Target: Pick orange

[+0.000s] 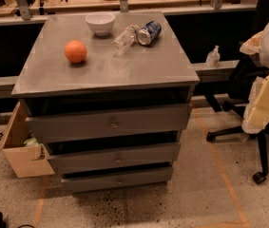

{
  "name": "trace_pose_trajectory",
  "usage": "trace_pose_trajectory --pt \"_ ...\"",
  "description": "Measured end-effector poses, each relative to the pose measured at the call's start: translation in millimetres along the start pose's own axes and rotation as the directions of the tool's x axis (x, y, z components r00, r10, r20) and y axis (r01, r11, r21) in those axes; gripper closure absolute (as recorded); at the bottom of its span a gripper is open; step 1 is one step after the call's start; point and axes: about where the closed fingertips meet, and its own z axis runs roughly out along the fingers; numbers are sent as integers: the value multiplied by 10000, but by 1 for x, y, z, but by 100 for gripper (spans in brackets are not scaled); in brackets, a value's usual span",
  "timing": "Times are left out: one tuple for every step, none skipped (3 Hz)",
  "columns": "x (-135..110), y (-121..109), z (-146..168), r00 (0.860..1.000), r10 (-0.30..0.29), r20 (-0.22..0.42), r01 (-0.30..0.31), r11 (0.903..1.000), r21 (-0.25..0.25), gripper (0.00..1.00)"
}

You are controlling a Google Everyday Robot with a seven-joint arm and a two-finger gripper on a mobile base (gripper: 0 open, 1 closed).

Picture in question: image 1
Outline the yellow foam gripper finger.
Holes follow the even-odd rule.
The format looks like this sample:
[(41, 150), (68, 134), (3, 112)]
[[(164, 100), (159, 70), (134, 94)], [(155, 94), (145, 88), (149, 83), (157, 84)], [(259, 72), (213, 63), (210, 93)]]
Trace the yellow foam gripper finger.
[(248, 100), (241, 128), (248, 134), (257, 134), (269, 124), (269, 75), (256, 78)]

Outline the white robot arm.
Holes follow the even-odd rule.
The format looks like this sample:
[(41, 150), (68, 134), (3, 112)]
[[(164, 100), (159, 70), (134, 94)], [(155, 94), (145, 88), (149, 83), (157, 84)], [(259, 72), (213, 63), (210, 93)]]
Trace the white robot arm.
[[(269, 23), (264, 30), (246, 41), (240, 52), (247, 55), (257, 53), (262, 66), (269, 68)], [(257, 134), (269, 124), (269, 75), (257, 77), (251, 87), (249, 104), (245, 108), (241, 128), (249, 134)]]

